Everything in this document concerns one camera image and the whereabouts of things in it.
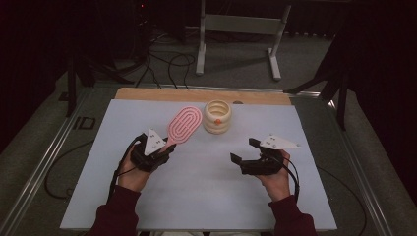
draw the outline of white tabletop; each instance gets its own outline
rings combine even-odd
[[[167,137],[167,125],[186,105],[201,102],[112,100],[61,223],[64,229],[88,229],[105,204],[113,171],[132,139],[155,129]],[[230,152],[259,158],[249,138],[274,134],[301,145],[289,149],[300,176],[298,207],[314,217],[317,230],[335,229],[318,170],[294,106],[232,105],[230,129],[213,135],[200,126],[168,162],[150,176],[136,206],[143,230],[261,231],[274,227],[270,198],[260,181],[242,175]]]

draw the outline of maroon sleeve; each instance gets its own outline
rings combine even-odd
[[[294,196],[269,203],[269,206],[276,220],[274,236],[317,235],[313,217],[300,211]]]
[[[89,236],[136,236],[138,216],[135,205],[141,193],[115,186],[113,196],[106,205],[97,209]]]

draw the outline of white jar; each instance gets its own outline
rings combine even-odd
[[[203,126],[212,134],[223,134],[230,128],[231,106],[223,100],[213,100],[206,104],[203,112]]]

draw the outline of table leg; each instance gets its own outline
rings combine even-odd
[[[278,61],[276,60],[276,51],[278,50],[279,43],[281,42],[282,35],[284,34],[285,25],[287,23],[290,10],[291,10],[290,5],[285,6],[284,13],[279,22],[278,31],[276,33],[275,43],[273,44],[273,48],[268,49],[270,67],[272,69],[273,79],[276,81],[281,80],[281,74],[278,68]]]
[[[202,0],[202,12],[200,17],[200,46],[199,55],[197,57],[197,69],[196,74],[202,76],[205,72],[205,57],[206,57],[206,44],[205,44],[205,20],[206,20],[206,1]]]

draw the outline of pink brush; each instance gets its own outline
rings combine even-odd
[[[165,151],[175,144],[183,144],[197,130],[202,123],[202,112],[195,106],[186,106],[172,119],[168,126],[168,141],[160,150]]]

